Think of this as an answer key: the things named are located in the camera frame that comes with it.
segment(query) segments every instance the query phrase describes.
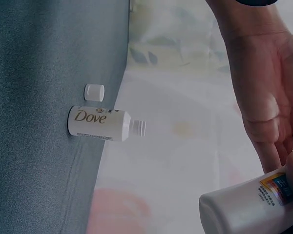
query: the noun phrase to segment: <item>white fabric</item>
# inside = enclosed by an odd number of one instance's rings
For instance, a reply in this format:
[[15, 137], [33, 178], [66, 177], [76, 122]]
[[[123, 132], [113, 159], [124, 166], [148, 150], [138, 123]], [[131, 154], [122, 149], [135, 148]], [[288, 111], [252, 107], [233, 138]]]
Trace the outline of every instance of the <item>white fabric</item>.
[[[293, 0], [278, 6], [293, 32]], [[105, 143], [96, 189], [143, 199], [146, 234], [203, 234], [199, 196], [262, 174], [225, 46], [203, 0], [135, 0], [132, 10], [115, 107], [146, 120], [146, 136]]]

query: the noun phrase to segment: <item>small white bottle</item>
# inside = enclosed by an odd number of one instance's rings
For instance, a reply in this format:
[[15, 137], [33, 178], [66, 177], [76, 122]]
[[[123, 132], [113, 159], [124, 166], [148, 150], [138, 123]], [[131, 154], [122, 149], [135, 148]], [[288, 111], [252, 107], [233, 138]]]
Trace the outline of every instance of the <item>small white bottle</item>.
[[73, 106], [68, 115], [68, 131], [74, 136], [124, 141], [129, 133], [143, 137], [146, 122], [132, 120], [126, 111]]
[[293, 192], [285, 168], [199, 200], [205, 234], [281, 234], [293, 225]]

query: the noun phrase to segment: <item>gray cloth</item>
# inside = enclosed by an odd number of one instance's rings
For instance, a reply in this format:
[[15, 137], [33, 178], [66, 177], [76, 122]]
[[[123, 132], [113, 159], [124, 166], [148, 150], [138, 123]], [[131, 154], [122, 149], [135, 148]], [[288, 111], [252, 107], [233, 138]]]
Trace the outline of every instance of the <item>gray cloth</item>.
[[[114, 106], [127, 0], [0, 0], [0, 234], [84, 234], [104, 142], [70, 136], [73, 105]], [[84, 101], [87, 83], [103, 103]]]

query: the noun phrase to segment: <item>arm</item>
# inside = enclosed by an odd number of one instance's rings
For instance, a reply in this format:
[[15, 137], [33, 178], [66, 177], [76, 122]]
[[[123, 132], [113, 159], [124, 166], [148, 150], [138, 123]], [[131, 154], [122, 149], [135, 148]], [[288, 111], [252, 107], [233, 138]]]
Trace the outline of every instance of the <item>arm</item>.
[[224, 40], [287, 31], [274, 5], [251, 7], [236, 0], [207, 0]]

